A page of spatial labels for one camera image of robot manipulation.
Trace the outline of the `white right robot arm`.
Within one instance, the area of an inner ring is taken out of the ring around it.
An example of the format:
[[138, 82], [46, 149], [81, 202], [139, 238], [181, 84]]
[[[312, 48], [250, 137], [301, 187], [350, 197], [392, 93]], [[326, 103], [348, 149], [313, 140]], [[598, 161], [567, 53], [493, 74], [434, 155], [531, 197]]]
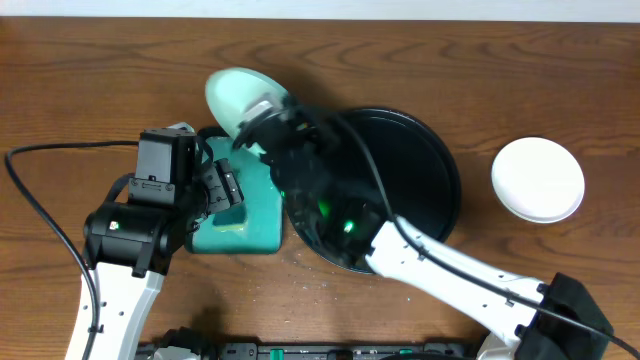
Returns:
[[365, 231], [341, 224], [335, 253], [358, 250], [371, 270], [418, 288], [473, 318], [490, 332], [480, 359], [599, 359], [606, 347], [626, 344], [586, 288], [557, 274], [551, 284], [504, 272], [433, 238], [396, 215], [371, 152], [339, 115], [320, 120], [289, 97], [262, 97], [243, 105], [232, 122], [234, 147], [260, 147], [283, 195], [294, 200], [336, 185], [331, 154], [339, 127], [362, 153], [382, 215]]

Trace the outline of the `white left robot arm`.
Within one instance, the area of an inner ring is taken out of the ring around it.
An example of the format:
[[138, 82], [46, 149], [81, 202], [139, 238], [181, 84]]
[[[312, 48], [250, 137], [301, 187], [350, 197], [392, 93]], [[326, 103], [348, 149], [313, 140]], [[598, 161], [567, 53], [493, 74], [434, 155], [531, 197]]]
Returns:
[[227, 159], [140, 159], [84, 225], [88, 268], [68, 359], [132, 359], [173, 255], [212, 215], [242, 202]]

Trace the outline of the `green yellow scrub sponge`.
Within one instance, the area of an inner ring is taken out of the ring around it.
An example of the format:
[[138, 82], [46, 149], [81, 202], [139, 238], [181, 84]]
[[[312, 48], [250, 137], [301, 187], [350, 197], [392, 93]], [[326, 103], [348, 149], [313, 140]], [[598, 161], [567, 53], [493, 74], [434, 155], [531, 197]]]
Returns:
[[212, 220], [212, 227], [219, 232], [242, 230], [247, 218], [246, 206], [240, 204], [215, 214]]

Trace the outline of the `white pink plate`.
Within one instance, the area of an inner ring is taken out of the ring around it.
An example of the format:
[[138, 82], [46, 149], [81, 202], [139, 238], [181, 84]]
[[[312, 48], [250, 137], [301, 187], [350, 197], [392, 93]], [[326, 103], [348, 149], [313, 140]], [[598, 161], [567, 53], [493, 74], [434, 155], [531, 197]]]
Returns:
[[542, 137], [524, 137], [505, 145], [493, 160], [491, 184], [504, 208], [539, 224], [571, 216], [586, 190], [584, 173], [574, 155]]

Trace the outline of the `mint green plate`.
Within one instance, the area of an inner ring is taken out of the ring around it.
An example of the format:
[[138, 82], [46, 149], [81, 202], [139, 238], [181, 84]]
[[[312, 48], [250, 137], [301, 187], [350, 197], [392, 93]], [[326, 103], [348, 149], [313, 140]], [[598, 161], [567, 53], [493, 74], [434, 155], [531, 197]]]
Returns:
[[285, 110], [289, 92], [275, 80], [258, 71], [234, 67], [212, 74], [205, 85], [208, 107], [219, 126], [233, 140], [241, 133], [245, 110], [259, 100], [270, 100], [271, 114]]

